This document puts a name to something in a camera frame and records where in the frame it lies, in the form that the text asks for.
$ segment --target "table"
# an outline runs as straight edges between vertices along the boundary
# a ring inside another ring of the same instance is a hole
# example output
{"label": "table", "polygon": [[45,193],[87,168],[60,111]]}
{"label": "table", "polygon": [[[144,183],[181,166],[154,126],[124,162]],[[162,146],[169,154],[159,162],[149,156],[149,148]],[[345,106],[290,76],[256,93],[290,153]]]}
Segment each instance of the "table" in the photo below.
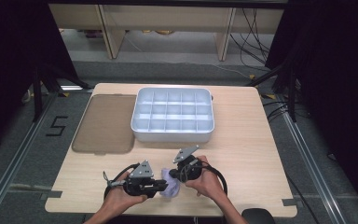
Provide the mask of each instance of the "table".
{"label": "table", "polygon": [[[136,94],[142,87],[203,87],[213,96],[215,128],[208,143],[200,144],[195,156],[206,155],[210,164],[225,177],[228,197],[238,211],[265,208],[274,217],[294,217],[296,207],[284,206],[293,200],[280,156],[269,128],[258,92],[252,87],[170,86],[148,84],[98,84],[95,94]],[[69,147],[46,209],[61,213],[95,213],[103,202],[106,182],[103,171],[113,178],[130,164],[149,160],[155,178],[162,168],[175,168],[172,159],[180,147],[194,144],[142,143],[135,140],[128,154],[94,155],[74,152]],[[175,198],[159,194],[128,209],[127,215],[220,217],[222,213],[206,197],[181,186]]]}

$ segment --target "white desk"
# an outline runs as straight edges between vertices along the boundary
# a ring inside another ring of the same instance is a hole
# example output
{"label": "white desk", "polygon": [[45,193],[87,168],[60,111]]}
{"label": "white desk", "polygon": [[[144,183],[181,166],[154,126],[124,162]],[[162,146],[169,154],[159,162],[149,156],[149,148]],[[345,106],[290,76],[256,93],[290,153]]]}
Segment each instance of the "white desk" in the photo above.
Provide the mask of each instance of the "white desk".
{"label": "white desk", "polygon": [[[99,84],[93,94],[136,94],[141,84]],[[204,86],[213,95],[215,129],[211,140],[200,145],[195,156],[206,155],[213,167],[225,177],[228,197],[238,211],[265,208],[274,217],[294,217],[295,206],[283,206],[283,199],[293,199],[275,146],[258,92],[251,87]],[[49,212],[95,213],[103,202],[106,182],[130,164],[148,159],[161,178],[162,168],[175,168],[172,159],[179,147],[194,144],[142,143],[135,140],[128,154],[76,153],[71,148],[53,186],[62,191],[61,198],[49,198]],[[128,215],[150,216],[222,216],[220,209],[196,191],[181,186],[177,197],[159,194],[127,210]]]}

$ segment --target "white compartment box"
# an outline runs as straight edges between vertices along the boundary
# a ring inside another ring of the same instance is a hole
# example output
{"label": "white compartment box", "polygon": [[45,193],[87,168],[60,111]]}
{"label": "white compartment box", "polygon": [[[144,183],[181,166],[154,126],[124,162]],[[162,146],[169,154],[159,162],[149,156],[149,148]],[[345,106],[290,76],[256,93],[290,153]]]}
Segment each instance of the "white compartment box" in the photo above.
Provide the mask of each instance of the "white compartment box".
{"label": "white compartment box", "polygon": [[142,142],[208,142],[214,129],[212,95],[202,88],[142,88],[131,128]]}

